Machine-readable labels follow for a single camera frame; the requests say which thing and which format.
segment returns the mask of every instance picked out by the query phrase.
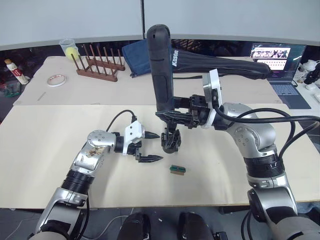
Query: clear plastic cup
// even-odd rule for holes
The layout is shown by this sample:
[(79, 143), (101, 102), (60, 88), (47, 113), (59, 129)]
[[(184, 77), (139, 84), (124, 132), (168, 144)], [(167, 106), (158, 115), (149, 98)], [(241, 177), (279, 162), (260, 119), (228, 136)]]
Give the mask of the clear plastic cup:
[(59, 44), (64, 52), (64, 55), (68, 59), (72, 60), (71, 54), (73, 54), (75, 60), (78, 59), (79, 52), (78, 52), (78, 48), (76, 46), (75, 40), (73, 40), (72, 38), (66, 38), (66, 39), (60, 40)]

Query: white wall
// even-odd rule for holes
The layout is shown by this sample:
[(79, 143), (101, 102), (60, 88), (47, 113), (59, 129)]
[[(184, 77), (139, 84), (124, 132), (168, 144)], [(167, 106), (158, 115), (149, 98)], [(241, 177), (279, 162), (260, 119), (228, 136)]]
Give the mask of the white wall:
[(320, 0), (145, 0), (145, 29), (172, 39), (264, 41), (320, 46)]
[(4, 0), (0, 50), (142, 39), (139, 0)]

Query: beige tabletop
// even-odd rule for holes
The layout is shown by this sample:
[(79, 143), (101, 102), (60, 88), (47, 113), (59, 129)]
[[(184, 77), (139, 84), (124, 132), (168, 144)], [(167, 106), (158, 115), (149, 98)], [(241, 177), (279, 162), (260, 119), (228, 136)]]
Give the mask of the beige tabletop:
[[(249, 60), (250, 57), (235, 59)], [(156, 98), (151, 74), (131, 78), (131, 71), (125, 64), (125, 71), (118, 71), (117, 82), (80, 76), (73, 61), (64, 56), (48, 57), (34, 74), (24, 92), (14, 105), (155, 105)], [(62, 74), (67, 77), (64, 85), (49, 87), (49, 77)], [(177, 73), (174, 77), (191, 77), (201, 73)], [(282, 103), (266, 79), (249, 79), (238, 75), (220, 78), (222, 99), (233, 103)], [(204, 95), (202, 79), (174, 79), (174, 95), (190, 97)]]
[[(284, 104), (250, 104), (278, 108)], [(96, 129), (105, 130), (121, 110), (131, 109), (147, 131), (160, 134), (164, 122), (154, 105), (32, 105), (14, 106), (0, 125), (0, 208), (44, 208), (65, 179), (69, 167)], [(259, 117), (276, 116), (258, 113)], [(111, 127), (123, 132), (131, 116), (124, 114)], [(273, 124), (278, 150), (289, 123)], [(143, 140), (142, 154), (163, 159), (138, 163), (131, 155), (110, 153), (90, 190), (93, 208), (137, 206), (199, 206), (248, 204), (244, 160), (231, 136), (213, 128), (178, 126), (178, 152), (164, 153), (161, 140)], [(284, 154), (287, 176), (297, 201), (320, 199), (319, 153), (305, 135)], [(184, 176), (170, 173), (171, 165), (186, 168)]]

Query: laptop screen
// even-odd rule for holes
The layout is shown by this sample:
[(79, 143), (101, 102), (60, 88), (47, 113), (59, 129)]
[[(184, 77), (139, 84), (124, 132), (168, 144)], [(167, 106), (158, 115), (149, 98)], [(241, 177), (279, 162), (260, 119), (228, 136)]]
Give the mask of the laptop screen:
[(271, 78), (293, 78), (306, 46), (282, 43), (254, 43), (250, 56), (253, 61), (267, 64)]

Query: wooden board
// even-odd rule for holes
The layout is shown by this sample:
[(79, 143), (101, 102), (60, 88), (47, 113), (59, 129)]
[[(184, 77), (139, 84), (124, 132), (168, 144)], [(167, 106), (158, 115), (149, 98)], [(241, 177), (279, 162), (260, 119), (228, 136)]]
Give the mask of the wooden board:
[[(278, 108), (284, 104), (251, 104), (252, 108)], [(65, 179), (87, 135), (106, 129), (121, 110), (131, 109), (147, 131), (158, 133), (165, 124), (155, 116), (154, 105), (38, 105), (14, 106), (0, 125), (0, 208), (44, 208)], [(260, 117), (276, 116), (260, 113)], [(111, 131), (123, 132), (128, 113)], [(288, 123), (274, 124), (278, 150), (288, 137)], [(247, 204), (246, 167), (231, 136), (223, 131), (178, 127), (182, 144), (167, 154), (160, 139), (144, 140), (142, 154), (163, 159), (138, 163), (131, 155), (111, 153), (90, 191), (93, 208), (137, 206), (191, 206)], [(297, 201), (320, 199), (319, 153), (307, 136), (284, 155), (289, 182)], [(170, 166), (186, 168), (184, 176), (171, 174)]]

